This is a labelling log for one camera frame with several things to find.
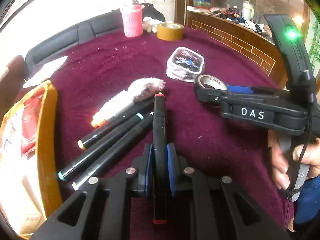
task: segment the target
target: white paper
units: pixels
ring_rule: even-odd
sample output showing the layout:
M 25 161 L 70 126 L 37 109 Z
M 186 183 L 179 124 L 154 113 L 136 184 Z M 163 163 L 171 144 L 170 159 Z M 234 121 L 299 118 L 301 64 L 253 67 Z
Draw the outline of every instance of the white paper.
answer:
M 8 72 L 8 67 L 0 67 L 0 82 L 3 80 L 3 78 L 7 75 Z
M 68 56 L 64 56 L 44 64 L 43 67 L 36 74 L 34 74 L 32 78 L 26 81 L 22 87 L 27 88 L 40 85 L 43 81 L 50 78 L 56 70 L 61 68 L 67 59 Z

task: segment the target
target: white wall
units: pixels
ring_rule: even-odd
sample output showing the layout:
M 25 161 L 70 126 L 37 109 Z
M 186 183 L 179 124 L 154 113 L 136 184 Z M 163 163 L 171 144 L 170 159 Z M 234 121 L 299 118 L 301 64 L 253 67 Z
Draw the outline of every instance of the white wall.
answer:
M 0 67 L 23 57 L 40 42 L 76 23 L 119 8 L 128 0 L 35 0 L 0 33 Z M 152 2 L 166 20 L 174 20 L 174 0 Z

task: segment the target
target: metal screw head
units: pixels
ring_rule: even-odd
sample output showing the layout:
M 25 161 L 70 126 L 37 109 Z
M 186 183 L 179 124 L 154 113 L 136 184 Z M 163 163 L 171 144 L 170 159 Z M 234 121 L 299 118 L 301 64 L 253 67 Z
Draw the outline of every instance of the metal screw head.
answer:
M 127 168 L 127 169 L 125 170 L 125 172 L 126 172 L 127 174 L 134 174 L 134 173 L 136 172 L 136 169 L 133 168 L 133 167 L 130 167 L 130 168 Z
M 98 178 L 97 178 L 97 177 L 91 177 L 91 178 L 88 180 L 88 182 L 89 182 L 90 184 L 96 184 L 96 183 L 98 182 Z
M 194 172 L 195 172 L 195 170 L 193 168 L 191 168 L 191 167 L 186 167 L 184 169 L 184 173 L 186 173 L 186 174 L 192 174 Z
M 232 179 L 229 176 L 222 177 L 222 182 L 224 182 L 224 183 L 229 184 L 229 183 L 231 183 L 231 181 L 232 181 Z

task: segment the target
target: brown packing tape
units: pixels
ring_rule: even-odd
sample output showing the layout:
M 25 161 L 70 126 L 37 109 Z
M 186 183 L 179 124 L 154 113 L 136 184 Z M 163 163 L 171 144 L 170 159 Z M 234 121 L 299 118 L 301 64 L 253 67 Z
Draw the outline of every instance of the brown packing tape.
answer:
M 178 23 L 160 23 L 157 25 L 157 38 L 164 41 L 177 41 L 183 38 L 184 26 Z

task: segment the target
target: red marker cap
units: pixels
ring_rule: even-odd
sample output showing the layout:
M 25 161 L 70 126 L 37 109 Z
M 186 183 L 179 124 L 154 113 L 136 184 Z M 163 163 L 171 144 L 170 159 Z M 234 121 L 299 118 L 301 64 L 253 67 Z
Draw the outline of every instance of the red marker cap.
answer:
M 161 92 L 155 94 L 155 97 L 164 97 L 164 94 L 162 94 Z
M 164 225 L 164 224 L 166 224 L 167 223 L 167 220 L 153 220 L 153 223 L 154 224 L 157 224 L 157 225 Z

